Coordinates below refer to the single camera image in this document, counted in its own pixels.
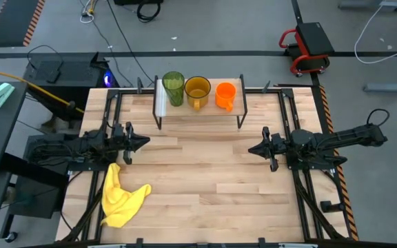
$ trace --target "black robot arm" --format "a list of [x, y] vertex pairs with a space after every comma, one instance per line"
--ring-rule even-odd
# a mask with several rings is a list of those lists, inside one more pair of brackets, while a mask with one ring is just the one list
[[132, 124], [127, 122], [125, 132], [122, 125], [114, 125], [111, 138], [108, 138], [102, 127], [69, 140], [51, 141], [44, 136], [29, 144], [28, 158], [31, 163], [37, 164], [49, 158], [61, 157], [69, 158], [71, 161], [108, 165], [116, 160], [119, 150], [123, 150], [123, 160], [130, 165], [131, 152], [137, 151], [149, 141], [149, 137], [135, 134]]
[[347, 160], [342, 156], [323, 155], [323, 151], [350, 145], [379, 147], [387, 141], [379, 125], [371, 123], [332, 134], [314, 134], [307, 130], [294, 130], [290, 134], [289, 141], [281, 138], [280, 134], [270, 135], [267, 127], [263, 128], [262, 135], [261, 143], [249, 148], [248, 152], [270, 159], [273, 172], [278, 169], [278, 162], [275, 159], [277, 154], [287, 154], [290, 159], [307, 163], [315, 169], [318, 165], [331, 163], [338, 166]]

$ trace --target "rolling stool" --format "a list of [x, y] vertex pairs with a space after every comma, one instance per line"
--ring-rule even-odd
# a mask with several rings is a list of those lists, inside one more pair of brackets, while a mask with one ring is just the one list
[[[284, 45], [284, 38], [291, 32], [295, 33], [296, 44]], [[296, 77], [303, 73], [324, 73], [330, 65], [328, 54], [334, 52], [320, 23], [298, 24], [295, 29], [284, 32], [279, 45], [286, 48], [285, 55], [292, 57], [290, 71]]]

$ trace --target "white cable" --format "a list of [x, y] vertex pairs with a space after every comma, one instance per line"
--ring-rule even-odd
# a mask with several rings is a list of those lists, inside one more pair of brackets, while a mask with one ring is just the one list
[[355, 56], [356, 56], [356, 58], [357, 58], [361, 63], [364, 63], [364, 64], [374, 64], [374, 63], [379, 63], [379, 62], [382, 62], [382, 61], [384, 61], [384, 60], [393, 58], [394, 56], [397, 56], [397, 53], [395, 53], [395, 54], [393, 54], [393, 55], [391, 55], [391, 56], [385, 57], [384, 59], [380, 59], [380, 60], [377, 60], [377, 61], [363, 61], [363, 60], [359, 59], [358, 53], [356, 52], [356, 47], [358, 46], [358, 43], [359, 43], [359, 41], [361, 40], [361, 37], [363, 36], [365, 30], [367, 29], [367, 26], [370, 24], [370, 21], [376, 16], [376, 14], [378, 14], [379, 10], [380, 10], [382, 7], [383, 7], [383, 6], [380, 6], [379, 9], [373, 14], [373, 16], [370, 17], [370, 19], [369, 19], [369, 21], [367, 22], [367, 24], [365, 24], [365, 27], [364, 27], [363, 31], [361, 32], [361, 35], [359, 36], [358, 40], [356, 40], [355, 49], [354, 49], [354, 51], [355, 51]]
[[83, 21], [83, 20], [82, 20], [82, 14], [81, 14], [81, 17], [79, 18], [79, 21], [80, 21], [81, 23], [91, 23], [92, 21], [94, 21], [94, 15], [90, 14], [90, 13], [87, 11], [87, 7], [88, 7], [88, 4], [89, 4], [90, 2], [91, 2], [91, 0], [88, 0], [87, 3], [85, 4], [85, 6], [82, 8], [82, 11], [81, 11], [82, 14], [87, 14], [88, 17], [90, 18], [90, 20], [89, 20], [89, 21]]

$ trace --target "mug handle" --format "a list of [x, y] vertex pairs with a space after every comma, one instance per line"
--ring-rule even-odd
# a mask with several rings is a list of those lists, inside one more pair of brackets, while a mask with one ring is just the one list
[[226, 111], [231, 112], [233, 107], [234, 105], [232, 104], [232, 102], [228, 101], [226, 106]]
[[200, 110], [200, 100], [194, 99], [194, 109], [195, 109], [196, 111], [199, 111], [199, 110]]

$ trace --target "mug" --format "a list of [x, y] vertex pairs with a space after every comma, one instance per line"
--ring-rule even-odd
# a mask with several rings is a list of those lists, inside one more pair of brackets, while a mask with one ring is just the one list
[[234, 107], [236, 89], [231, 83], [220, 83], [215, 90], [215, 103], [231, 112]]
[[168, 72], [162, 78], [162, 85], [171, 105], [178, 107], [183, 104], [183, 87], [185, 77], [180, 72]]
[[207, 104], [211, 83], [202, 76], [194, 76], [186, 81], [185, 92], [188, 104], [199, 111]]

